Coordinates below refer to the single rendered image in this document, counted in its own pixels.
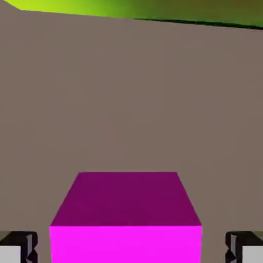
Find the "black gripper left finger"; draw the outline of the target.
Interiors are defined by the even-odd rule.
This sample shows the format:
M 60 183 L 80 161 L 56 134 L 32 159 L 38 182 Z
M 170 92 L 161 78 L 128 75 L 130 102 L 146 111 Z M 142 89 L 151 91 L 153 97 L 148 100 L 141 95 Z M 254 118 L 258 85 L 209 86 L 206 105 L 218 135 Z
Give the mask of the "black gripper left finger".
M 0 231 L 0 263 L 38 263 L 35 231 Z

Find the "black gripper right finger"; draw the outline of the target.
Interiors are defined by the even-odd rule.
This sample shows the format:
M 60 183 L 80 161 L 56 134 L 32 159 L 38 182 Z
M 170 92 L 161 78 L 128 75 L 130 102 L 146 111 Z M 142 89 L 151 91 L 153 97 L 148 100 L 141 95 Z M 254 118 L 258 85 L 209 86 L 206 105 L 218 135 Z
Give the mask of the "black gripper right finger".
M 263 231 L 228 231 L 225 263 L 263 263 Z

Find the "small magenta cube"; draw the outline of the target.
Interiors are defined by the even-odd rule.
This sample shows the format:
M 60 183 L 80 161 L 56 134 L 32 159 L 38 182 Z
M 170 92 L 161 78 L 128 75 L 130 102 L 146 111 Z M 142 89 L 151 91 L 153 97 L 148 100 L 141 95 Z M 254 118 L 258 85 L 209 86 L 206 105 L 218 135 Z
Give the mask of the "small magenta cube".
M 79 173 L 49 231 L 52 263 L 201 263 L 202 224 L 175 172 Z

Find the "large green box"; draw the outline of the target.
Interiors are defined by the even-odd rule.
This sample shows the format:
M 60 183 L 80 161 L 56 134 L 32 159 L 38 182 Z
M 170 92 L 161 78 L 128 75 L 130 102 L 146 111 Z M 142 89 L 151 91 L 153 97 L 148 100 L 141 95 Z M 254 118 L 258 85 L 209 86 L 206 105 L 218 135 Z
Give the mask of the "large green box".
M 4 0 L 24 11 L 263 29 L 263 0 Z

